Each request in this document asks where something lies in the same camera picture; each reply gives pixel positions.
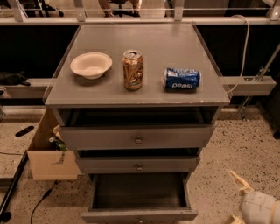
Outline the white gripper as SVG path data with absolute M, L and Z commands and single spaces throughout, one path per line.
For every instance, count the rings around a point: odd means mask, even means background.
M 250 184 L 235 171 L 229 170 L 229 175 L 236 183 L 241 195 L 241 215 L 245 222 L 229 215 L 223 224 L 280 224 L 280 200 L 263 192 L 254 191 Z

